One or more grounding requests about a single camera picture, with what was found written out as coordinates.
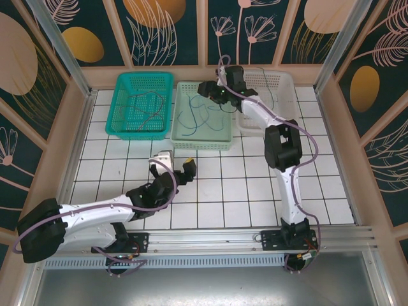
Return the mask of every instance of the metal plate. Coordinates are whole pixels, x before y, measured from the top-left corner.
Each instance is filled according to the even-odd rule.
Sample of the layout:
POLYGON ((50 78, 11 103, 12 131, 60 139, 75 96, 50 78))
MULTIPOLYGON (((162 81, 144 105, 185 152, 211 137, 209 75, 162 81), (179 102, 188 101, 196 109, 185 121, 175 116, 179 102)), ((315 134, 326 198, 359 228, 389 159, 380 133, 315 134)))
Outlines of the metal plate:
MULTIPOLYGON (((149 246, 149 233, 127 233, 129 240, 123 249, 120 250, 120 253, 133 254, 136 251, 136 244, 139 246, 139 253, 147 253, 147 248, 149 246)), ((112 254, 118 253, 117 251, 110 251, 109 248, 102 249, 102 251, 112 254)), ((97 254, 94 249, 91 249, 91 252, 97 254)))
MULTIPOLYGON (((283 241, 280 230, 262 231, 259 236, 262 243, 262 249, 264 251, 293 251, 309 249, 309 246, 305 241, 288 247, 283 241)), ((307 240, 315 247, 315 249, 317 249, 317 238, 314 230, 310 230, 307 240)))

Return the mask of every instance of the wooden frame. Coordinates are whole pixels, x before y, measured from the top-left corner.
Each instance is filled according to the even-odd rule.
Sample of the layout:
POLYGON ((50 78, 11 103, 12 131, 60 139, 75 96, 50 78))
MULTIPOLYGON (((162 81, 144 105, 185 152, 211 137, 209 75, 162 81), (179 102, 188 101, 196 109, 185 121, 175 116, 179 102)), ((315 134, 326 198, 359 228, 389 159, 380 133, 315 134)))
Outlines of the wooden frame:
MULTIPOLYGON (((32 210, 39 202, 56 196, 60 188, 61 177, 71 154, 84 100, 85 97, 80 88, 72 80, 68 84, 61 101, 55 123, 48 137, 47 145, 43 149, 43 155, 20 218, 32 210)), ((5 234, 7 234, 7 241, 10 245, 0 271, 0 296, 4 305, 14 305, 29 266, 23 262, 21 255, 14 254, 11 251, 11 244, 17 237, 17 232, 12 232, 14 234, 12 241, 10 241, 11 231, 2 229, 0 232, 0 238, 6 237, 5 234)))
MULTIPOLYGON (((335 142, 337 157, 344 169, 344 178, 353 206, 358 209, 362 225, 373 228, 381 258, 390 277, 391 285, 396 291, 397 299, 407 301, 408 273, 401 269, 405 263, 398 250, 396 237, 408 235, 408 226, 406 224, 395 228, 392 226, 365 155, 364 146, 362 146, 347 103, 334 75, 329 79, 319 98, 335 142)), ((401 112, 402 105, 406 106, 406 103, 398 105, 400 105, 399 112, 401 112)), ((388 123, 387 120, 381 122, 381 127, 384 127, 386 123, 388 123)))

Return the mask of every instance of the leaf illustration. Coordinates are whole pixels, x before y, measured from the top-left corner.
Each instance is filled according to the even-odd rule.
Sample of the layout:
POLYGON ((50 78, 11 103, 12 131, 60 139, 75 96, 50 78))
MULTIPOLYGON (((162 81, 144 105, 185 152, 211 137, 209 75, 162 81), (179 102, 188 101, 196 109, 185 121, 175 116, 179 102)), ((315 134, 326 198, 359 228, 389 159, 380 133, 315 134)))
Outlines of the leaf illustration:
POLYGON ((388 10, 386 25, 393 33, 406 32, 408 29, 408 0, 393 0, 388 10))
POLYGON ((141 26, 138 23, 135 25, 128 17, 126 17, 126 19, 129 22, 133 33, 132 58, 138 66, 144 66, 146 63, 146 46, 142 37, 143 29, 141 29, 141 26))
POLYGON ((389 135, 373 139, 366 152, 382 192, 408 189, 408 120, 389 135))
POLYGON ((366 150, 368 158, 378 157, 406 137, 408 137, 408 120, 393 133, 373 139, 366 150))
POLYGON ((372 54, 377 66, 396 67, 397 63, 402 62, 408 55, 408 32, 389 32, 382 35, 373 50, 359 54, 353 57, 353 60, 367 54, 372 54))
POLYGON ((78 0, 44 0, 56 24, 66 26, 80 11, 78 0))
POLYGON ((140 66, 163 65, 177 54, 177 34, 173 20, 160 4, 152 7, 147 0, 129 0, 130 10, 139 22, 127 18, 133 32, 132 58, 140 66))
POLYGON ((160 42, 157 47, 158 58, 156 61, 153 61, 151 65, 161 66, 167 61, 167 59, 173 58, 170 64, 172 65, 177 55, 176 29, 173 20, 167 11, 163 14, 163 11, 159 5, 157 5, 157 11, 159 13, 159 24, 161 25, 159 28, 160 42))

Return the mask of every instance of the floral wallpaper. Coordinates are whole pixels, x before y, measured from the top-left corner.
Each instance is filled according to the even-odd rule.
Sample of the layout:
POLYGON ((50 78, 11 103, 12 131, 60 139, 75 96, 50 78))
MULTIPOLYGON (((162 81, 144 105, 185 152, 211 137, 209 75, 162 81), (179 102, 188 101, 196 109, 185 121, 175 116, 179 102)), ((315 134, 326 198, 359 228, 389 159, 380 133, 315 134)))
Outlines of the floral wallpaper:
POLYGON ((208 0, 208 59, 218 64, 271 64, 288 7, 287 0, 208 0))
POLYGON ((408 222, 408 107, 366 146, 365 152, 391 222, 408 222))
POLYGON ((15 229, 42 153, 0 114, 0 227, 15 229))
POLYGON ((322 64, 356 0, 301 0, 282 64, 322 64))
POLYGON ((198 64, 196 0, 115 0, 135 66, 198 64))
POLYGON ((390 0, 339 85, 360 136, 408 91, 408 0, 390 0))
POLYGON ((0 101, 48 138, 66 82, 11 3, 0 5, 0 101))

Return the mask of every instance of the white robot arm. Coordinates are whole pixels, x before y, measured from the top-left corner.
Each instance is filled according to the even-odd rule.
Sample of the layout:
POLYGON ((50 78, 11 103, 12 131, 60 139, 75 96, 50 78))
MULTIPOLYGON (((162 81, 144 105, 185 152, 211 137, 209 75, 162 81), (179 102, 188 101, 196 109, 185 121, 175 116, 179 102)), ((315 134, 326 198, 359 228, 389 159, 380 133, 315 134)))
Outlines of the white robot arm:
MULTIPOLYGON (((264 108, 260 107, 260 103, 263 103, 259 96, 250 96, 250 98, 255 99, 258 103, 253 102, 252 100, 244 99, 242 100, 241 108, 242 113, 248 117, 250 117, 253 121, 255 121, 263 131, 266 131, 267 128, 270 126, 280 126, 281 122, 279 122, 276 118, 280 118, 281 120, 285 120, 284 118, 279 117, 272 117, 268 112, 265 111, 264 108)), ((290 184, 290 176, 292 174, 293 168, 295 166, 290 166, 285 169, 285 171, 281 171, 278 168, 274 168, 273 171, 276 174, 278 184, 279 184, 279 191, 280 196, 282 198, 282 219, 287 224, 298 224, 304 221, 306 218, 305 214, 299 210, 299 208, 295 205, 295 199, 293 198, 293 192, 290 184)), ((302 207, 302 201, 300 199, 300 190, 299 190, 299 170, 295 170, 295 193, 296 199, 299 202, 299 206, 302 207)))
POLYGON ((217 74, 218 81, 202 82, 198 93, 219 105, 231 103, 265 132, 265 159, 276 174, 282 198, 280 237, 284 245, 290 249, 312 240, 315 233, 300 199, 298 165, 302 145, 297 122, 279 117, 254 89, 247 89, 241 66, 219 66, 217 74))
MULTIPOLYGON (((201 83, 198 93, 218 104, 231 102, 265 131, 265 159, 276 174, 282 198, 280 235, 289 249, 303 245, 303 240, 310 238, 313 231, 306 215, 300 209, 302 203, 298 170, 295 167, 300 163, 302 146, 299 131, 290 126, 297 123, 294 120, 286 121, 274 114, 265 106, 256 91, 246 88, 242 67, 232 66, 222 72, 224 75, 221 77, 225 77, 228 87, 235 92, 241 92, 247 99, 229 93, 215 81, 201 83)), ((34 263, 63 249, 75 251, 95 246, 109 249, 111 252, 123 250, 122 246, 128 239, 123 223, 149 217, 154 214, 155 208, 156 211, 166 208, 165 203, 171 201, 170 196, 174 195, 175 187, 192 182, 196 175, 196 165, 192 159, 184 163, 184 172, 172 170, 172 152, 160 152, 154 160, 165 167, 156 163, 150 164, 150 172, 155 176, 153 183, 132 189, 114 199, 82 205, 58 205, 55 199, 40 203, 18 222, 19 235, 50 216, 54 216, 55 220, 35 227, 21 238, 24 261, 34 263), (175 177, 176 186, 169 171, 175 177)))

